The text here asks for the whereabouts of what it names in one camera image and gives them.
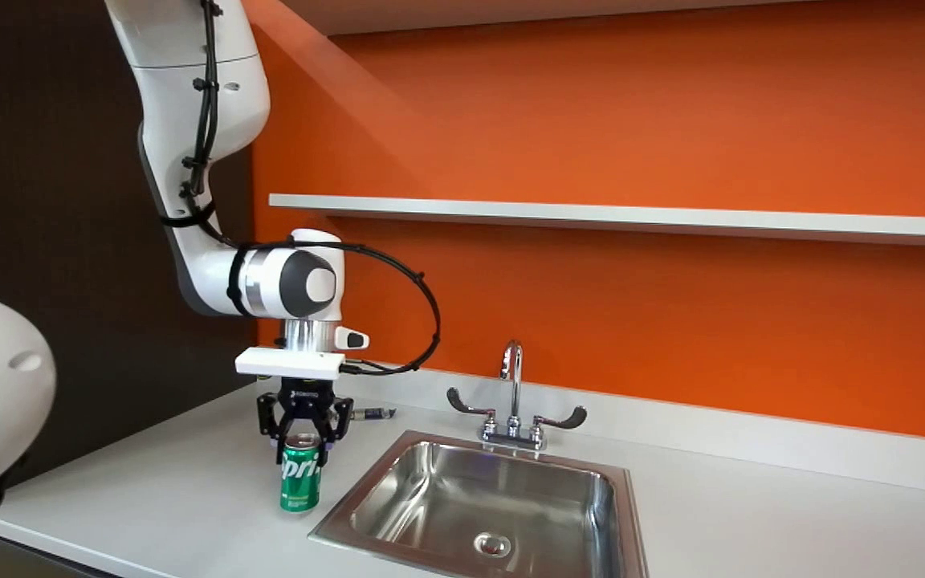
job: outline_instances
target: sink basin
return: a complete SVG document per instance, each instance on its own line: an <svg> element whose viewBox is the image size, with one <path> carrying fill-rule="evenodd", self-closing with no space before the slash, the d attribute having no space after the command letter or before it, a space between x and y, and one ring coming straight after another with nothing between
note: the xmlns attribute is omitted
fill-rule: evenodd
<svg viewBox="0 0 925 578"><path fill-rule="evenodd" d="M416 430L312 537L446 575L647 575L627 469Z"/></svg>

